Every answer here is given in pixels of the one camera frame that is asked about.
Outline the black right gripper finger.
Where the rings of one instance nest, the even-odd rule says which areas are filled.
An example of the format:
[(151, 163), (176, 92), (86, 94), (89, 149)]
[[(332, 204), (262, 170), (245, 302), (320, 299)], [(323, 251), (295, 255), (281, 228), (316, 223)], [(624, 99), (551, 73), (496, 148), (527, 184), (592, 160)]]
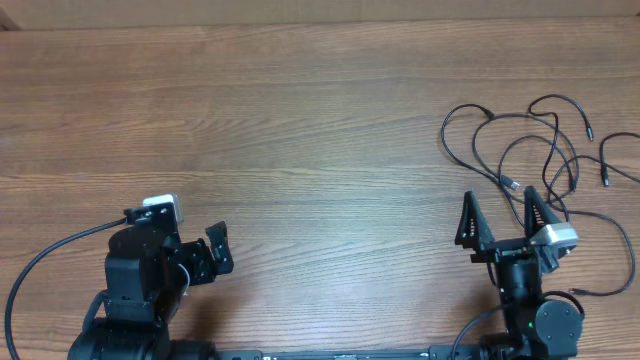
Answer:
[(546, 225), (562, 222), (533, 186), (528, 186), (524, 190), (524, 210), (524, 230), (527, 238), (533, 237)]
[(494, 241), (474, 192), (466, 191), (454, 244), (464, 249), (485, 250)]

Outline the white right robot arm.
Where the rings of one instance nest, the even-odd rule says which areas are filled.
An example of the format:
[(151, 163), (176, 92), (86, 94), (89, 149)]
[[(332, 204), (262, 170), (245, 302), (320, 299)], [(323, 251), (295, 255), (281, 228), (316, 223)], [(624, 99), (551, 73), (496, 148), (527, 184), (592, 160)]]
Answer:
[[(497, 241), (472, 191), (464, 194), (454, 243), (470, 249), (473, 263), (493, 270), (500, 304), (471, 320), (449, 350), (452, 359), (569, 359), (577, 355), (585, 310), (575, 296), (542, 289), (542, 277), (577, 246), (579, 236), (547, 206), (536, 189), (525, 189), (524, 236)], [(485, 335), (469, 350), (460, 348), (478, 323), (502, 313), (505, 331)]]

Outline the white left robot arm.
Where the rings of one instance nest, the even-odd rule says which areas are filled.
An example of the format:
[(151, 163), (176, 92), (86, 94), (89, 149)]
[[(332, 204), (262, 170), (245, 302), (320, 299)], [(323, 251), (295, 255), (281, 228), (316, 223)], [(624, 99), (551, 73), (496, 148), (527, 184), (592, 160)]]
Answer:
[(189, 288), (233, 270), (225, 222), (184, 243), (177, 228), (135, 225), (115, 233), (99, 292), (68, 352), (70, 360), (218, 359), (211, 342), (172, 340), (169, 324)]

